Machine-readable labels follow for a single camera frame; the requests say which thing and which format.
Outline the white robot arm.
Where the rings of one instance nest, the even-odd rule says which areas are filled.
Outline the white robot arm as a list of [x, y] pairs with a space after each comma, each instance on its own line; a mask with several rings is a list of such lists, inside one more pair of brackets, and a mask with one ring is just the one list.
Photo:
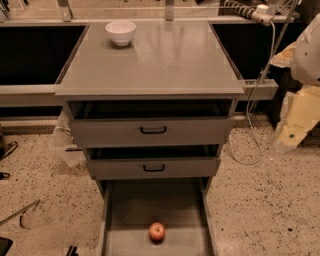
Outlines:
[[286, 153], [296, 149], [320, 122], [320, 13], [294, 43], [272, 57], [271, 64], [288, 67], [292, 78], [302, 84], [277, 127], [275, 150]]

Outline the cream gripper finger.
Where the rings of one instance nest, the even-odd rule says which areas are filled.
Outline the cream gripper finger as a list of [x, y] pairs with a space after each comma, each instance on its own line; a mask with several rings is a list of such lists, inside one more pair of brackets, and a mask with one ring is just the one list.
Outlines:
[[279, 68], [290, 68], [295, 44], [291, 43], [283, 51], [274, 55], [270, 64]]
[[319, 122], [319, 86], [304, 85], [297, 93], [287, 92], [276, 128], [275, 150], [287, 153], [296, 149]]

